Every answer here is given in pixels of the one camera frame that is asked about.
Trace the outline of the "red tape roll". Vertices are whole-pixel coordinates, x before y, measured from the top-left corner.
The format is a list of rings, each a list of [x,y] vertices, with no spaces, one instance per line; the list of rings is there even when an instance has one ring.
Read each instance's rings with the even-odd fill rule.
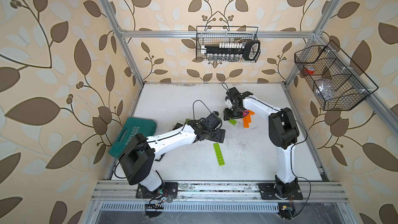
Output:
[[[313,66],[306,66],[304,67],[304,74],[305,75],[313,75],[316,71],[316,68]]]

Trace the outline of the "clear plastic bag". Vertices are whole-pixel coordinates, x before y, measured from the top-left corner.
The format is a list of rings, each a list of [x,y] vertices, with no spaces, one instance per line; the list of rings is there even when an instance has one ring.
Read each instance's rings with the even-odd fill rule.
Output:
[[[331,79],[322,78],[315,81],[315,95],[323,100],[331,100],[335,98],[336,93],[334,84]]]

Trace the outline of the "aluminium front rail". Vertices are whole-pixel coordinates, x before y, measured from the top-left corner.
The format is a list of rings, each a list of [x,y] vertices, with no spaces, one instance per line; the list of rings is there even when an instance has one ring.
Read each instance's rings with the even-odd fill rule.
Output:
[[[270,190],[259,186],[259,181],[168,181],[165,193],[174,201],[187,202],[289,202],[293,203],[348,203],[340,183],[312,181],[299,182],[302,198],[278,198]],[[92,200],[135,201],[148,196],[141,185],[129,185],[125,180],[98,181]]]

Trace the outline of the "socket set in basket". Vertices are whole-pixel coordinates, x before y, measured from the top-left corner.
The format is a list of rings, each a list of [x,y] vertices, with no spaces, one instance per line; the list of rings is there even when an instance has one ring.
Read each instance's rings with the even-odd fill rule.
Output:
[[[259,40],[202,45],[199,49],[199,55],[209,61],[256,62],[261,54],[260,46]]]

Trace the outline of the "orange brick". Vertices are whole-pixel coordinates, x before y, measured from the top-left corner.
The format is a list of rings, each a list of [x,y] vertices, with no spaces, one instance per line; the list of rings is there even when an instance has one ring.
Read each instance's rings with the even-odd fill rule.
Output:
[[[250,128],[251,118],[249,116],[243,119],[244,128]]]
[[[251,123],[251,116],[252,116],[252,115],[255,115],[255,113],[254,113],[253,111],[248,111],[248,116],[247,116],[248,120],[247,120],[247,121],[248,121],[249,123]]]

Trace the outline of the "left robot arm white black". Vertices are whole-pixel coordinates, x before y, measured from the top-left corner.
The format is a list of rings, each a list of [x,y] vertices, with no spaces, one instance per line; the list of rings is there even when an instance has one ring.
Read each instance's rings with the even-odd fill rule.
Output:
[[[181,127],[162,135],[145,137],[138,133],[133,136],[121,153],[118,165],[121,166],[129,185],[141,185],[150,193],[160,194],[165,182],[160,174],[152,169],[155,160],[181,146],[199,141],[223,143],[226,131],[218,112],[211,112],[206,118],[189,120]]]

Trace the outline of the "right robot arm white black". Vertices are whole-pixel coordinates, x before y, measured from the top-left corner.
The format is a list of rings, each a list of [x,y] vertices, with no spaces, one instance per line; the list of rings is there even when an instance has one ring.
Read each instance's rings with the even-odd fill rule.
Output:
[[[269,139],[277,147],[277,174],[275,189],[288,193],[297,186],[293,172],[294,145],[300,135],[292,110],[272,106],[251,92],[240,93],[235,87],[226,92],[224,120],[243,119],[250,112],[268,121]]]

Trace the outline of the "green plastic tool case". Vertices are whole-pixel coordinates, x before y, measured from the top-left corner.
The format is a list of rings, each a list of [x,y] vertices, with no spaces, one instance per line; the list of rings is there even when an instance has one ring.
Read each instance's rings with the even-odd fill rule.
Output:
[[[135,135],[153,136],[156,129],[157,123],[154,120],[129,117],[108,153],[118,158]]]

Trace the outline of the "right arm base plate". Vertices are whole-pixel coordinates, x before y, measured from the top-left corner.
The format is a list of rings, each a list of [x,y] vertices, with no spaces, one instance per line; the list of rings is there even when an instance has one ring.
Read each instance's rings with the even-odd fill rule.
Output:
[[[297,182],[260,183],[258,184],[262,200],[303,200],[301,189]]]

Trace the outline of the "green brick upside down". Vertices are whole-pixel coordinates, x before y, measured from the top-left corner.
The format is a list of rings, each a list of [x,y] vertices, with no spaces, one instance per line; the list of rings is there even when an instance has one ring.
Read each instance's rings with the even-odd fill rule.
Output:
[[[236,125],[236,124],[237,124],[237,121],[234,120],[234,119],[231,119],[231,120],[229,120],[229,123],[232,124],[232,125]]]

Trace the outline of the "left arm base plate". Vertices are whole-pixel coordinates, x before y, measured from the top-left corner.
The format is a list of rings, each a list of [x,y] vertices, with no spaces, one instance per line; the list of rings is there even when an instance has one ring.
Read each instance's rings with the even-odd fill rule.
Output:
[[[150,191],[142,184],[138,184],[136,198],[137,199],[157,199],[166,198],[176,199],[178,194],[178,183],[177,182],[165,182],[162,183],[156,190]]]

